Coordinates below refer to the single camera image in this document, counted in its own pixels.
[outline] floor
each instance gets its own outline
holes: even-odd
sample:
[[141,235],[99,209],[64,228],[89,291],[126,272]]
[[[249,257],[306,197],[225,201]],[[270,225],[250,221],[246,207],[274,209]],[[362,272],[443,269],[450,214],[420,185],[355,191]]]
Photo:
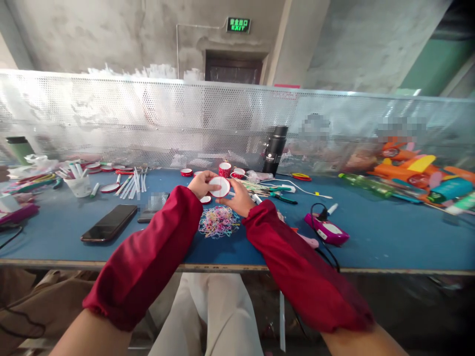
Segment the floor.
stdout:
[[[150,307],[159,328],[168,315],[180,277],[181,274],[176,273]],[[268,274],[246,273],[242,278],[254,305],[264,350],[283,355],[279,350],[279,291],[276,284]],[[379,324],[410,355],[455,354],[469,326],[467,316],[474,316],[475,283],[472,278],[446,278],[442,282],[410,275],[347,275],[347,278],[366,298]],[[319,333],[303,324],[300,326],[288,303],[285,319],[287,355],[329,355]],[[140,337],[146,337],[143,325],[136,331]],[[129,356],[147,354],[144,350],[128,353]]]

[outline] green wall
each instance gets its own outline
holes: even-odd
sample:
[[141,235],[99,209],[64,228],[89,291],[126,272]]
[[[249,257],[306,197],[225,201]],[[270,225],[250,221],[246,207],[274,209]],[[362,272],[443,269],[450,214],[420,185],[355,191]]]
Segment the green wall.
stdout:
[[429,40],[402,82],[402,89],[439,96],[475,51],[475,41]]

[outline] white pants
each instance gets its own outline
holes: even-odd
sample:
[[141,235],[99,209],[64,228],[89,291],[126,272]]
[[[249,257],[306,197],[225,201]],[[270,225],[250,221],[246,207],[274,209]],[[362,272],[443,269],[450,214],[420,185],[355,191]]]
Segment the white pants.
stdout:
[[252,302],[239,274],[183,273],[170,314],[149,356],[263,356]]

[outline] brown door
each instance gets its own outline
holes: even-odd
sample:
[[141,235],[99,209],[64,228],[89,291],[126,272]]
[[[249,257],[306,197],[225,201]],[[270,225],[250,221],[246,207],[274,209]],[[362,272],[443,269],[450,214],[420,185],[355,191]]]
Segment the brown door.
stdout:
[[242,84],[259,84],[262,62],[258,60],[206,59],[205,80]]

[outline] blue workbench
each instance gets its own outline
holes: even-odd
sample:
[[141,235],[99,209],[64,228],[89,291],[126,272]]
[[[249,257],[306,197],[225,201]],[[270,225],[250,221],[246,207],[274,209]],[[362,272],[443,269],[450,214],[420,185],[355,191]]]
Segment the blue workbench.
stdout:
[[[117,176],[99,173],[90,177],[92,185],[104,185],[115,182]],[[0,265],[99,269],[127,236],[144,225],[137,223],[137,214],[116,240],[101,245],[81,242],[84,232],[117,204],[138,204],[143,208],[151,193],[169,192],[175,185],[187,185],[190,181],[176,170],[154,170],[147,175],[147,193],[141,194],[140,201],[122,200],[113,193],[77,199],[65,184],[60,190],[47,189],[37,196],[40,213],[30,218],[24,231],[0,250]],[[298,205],[271,198],[286,222],[305,236],[314,236],[303,221],[313,203],[321,202],[328,207],[339,204],[331,221],[351,237],[343,247],[331,249],[343,271],[475,274],[475,217],[455,218],[424,205],[392,198],[378,200],[336,178],[293,182],[307,191],[334,197],[327,200],[297,190],[291,197]],[[11,232],[0,234],[0,244],[9,236]],[[205,239],[196,233],[182,270],[209,268],[266,269],[261,254],[247,241],[243,226],[229,238]]]

